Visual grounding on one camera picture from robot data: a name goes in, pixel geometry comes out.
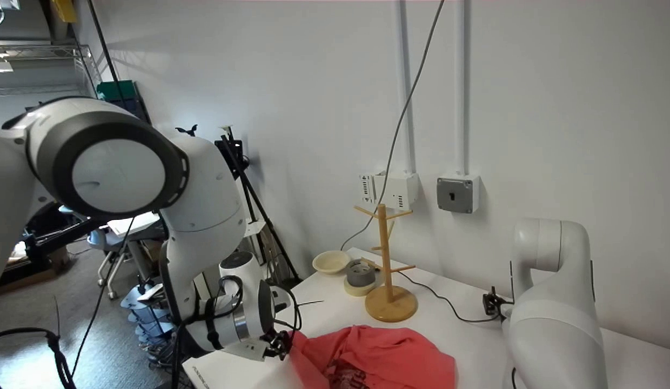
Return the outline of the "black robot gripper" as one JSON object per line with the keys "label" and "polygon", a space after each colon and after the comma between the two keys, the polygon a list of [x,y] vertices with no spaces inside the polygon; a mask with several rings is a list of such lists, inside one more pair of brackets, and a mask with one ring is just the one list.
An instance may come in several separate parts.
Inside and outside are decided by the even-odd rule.
{"label": "black robot gripper", "polygon": [[286,360],[295,346],[295,331],[272,331],[262,335],[262,341],[266,344],[266,358]]}

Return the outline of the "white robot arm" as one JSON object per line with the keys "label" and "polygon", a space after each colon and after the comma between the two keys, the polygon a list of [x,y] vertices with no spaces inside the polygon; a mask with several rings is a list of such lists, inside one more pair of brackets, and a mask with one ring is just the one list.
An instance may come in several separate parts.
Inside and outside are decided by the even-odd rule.
{"label": "white robot arm", "polygon": [[242,194],[215,144],[165,135],[95,97],[41,104],[0,126],[0,278],[47,201],[101,223],[161,214],[166,291],[191,340],[256,361],[289,353],[274,291],[240,250]]}

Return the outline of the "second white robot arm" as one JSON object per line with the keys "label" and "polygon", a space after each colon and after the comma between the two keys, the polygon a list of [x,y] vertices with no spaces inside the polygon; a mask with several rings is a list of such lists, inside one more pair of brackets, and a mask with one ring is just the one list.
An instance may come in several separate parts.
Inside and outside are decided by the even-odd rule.
{"label": "second white robot arm", "polygon": [[526,218],[512,237],[515,306],[503,324],[521,389],[608,389],[588,232]]}

